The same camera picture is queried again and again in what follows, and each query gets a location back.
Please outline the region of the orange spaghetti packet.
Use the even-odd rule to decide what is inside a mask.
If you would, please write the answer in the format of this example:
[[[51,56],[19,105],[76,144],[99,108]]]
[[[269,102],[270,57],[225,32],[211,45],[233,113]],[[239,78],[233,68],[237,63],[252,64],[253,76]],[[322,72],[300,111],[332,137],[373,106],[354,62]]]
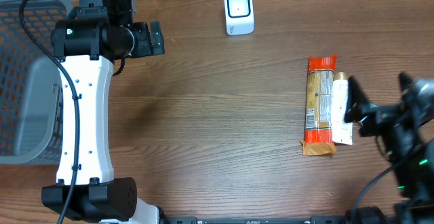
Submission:
[[[337,56],[311,56],[307,70],[304,140],[305,156],[336,153],[332,140],[332,84]]]

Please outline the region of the teal wet wipes pack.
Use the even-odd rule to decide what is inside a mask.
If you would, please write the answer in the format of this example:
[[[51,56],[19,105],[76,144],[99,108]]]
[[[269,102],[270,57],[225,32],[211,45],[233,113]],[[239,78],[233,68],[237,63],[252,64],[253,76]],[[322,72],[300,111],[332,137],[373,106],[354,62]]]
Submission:
[[[370,103],[370,108],[371,108],[371,109],[375,109],[375,108],[377,108],[377,107],[378,107],[377,105]],[[358,121],[359,125],[360,125],[360,126],[363,126],[364,123],[368,120],[369,116],[370,116],[370,113],[365,114],[365,116],[362,117],[362,118]]]

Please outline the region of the white cream tube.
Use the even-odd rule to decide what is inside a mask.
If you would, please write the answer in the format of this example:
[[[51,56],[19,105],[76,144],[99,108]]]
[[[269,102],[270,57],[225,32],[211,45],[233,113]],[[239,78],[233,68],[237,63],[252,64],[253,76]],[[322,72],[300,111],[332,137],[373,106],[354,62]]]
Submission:
[[[344,72],[334,74],[332,83],[332,140],[343,145],[353,144],[353,124],[346,123],[349,76]]]

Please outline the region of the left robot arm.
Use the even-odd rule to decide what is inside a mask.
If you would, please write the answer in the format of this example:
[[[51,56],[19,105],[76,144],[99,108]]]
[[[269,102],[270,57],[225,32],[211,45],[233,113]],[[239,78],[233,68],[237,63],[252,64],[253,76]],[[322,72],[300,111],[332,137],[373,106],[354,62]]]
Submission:
[[[108,137],[108,98],[116,60],[165,52],[158,22],[134,22],[134,0],[79,0],[52,32],[63,87],[62,154],[56,182],[41,192],[61,219],[160,224],[163,211],[138,197],[131,177],[117,178]]]

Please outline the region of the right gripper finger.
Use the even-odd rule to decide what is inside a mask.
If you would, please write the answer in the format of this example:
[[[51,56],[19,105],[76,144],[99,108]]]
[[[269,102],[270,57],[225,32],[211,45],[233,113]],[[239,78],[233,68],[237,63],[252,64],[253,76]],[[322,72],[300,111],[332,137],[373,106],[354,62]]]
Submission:
[[[408,75],[406,72],[402,71],[398,75],[399,85],[401,88],[401,97],[402,98],[413,98],[413,78]]]
[[[370,109],[370,102],[354,76],[348,78],[348,101],[344,115],[346,123],[361,121]]]

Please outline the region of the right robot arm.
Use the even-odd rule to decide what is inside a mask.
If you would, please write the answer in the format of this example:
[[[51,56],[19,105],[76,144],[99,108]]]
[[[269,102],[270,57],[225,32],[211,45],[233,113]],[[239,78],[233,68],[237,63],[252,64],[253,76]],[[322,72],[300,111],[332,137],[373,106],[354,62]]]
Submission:
[[[398,75],[401,98],[394,105],[373,107],[357,80],[350,76],[345,122],[358,122],[359,135],[373,136],[390,166],[360,192],[341,223],[432,223],[433,141],[425,142],[419,129],[433,120],[433,79]],[[364,195],[392,172],[404,200],[388,217],[378,207],[360,207]]]

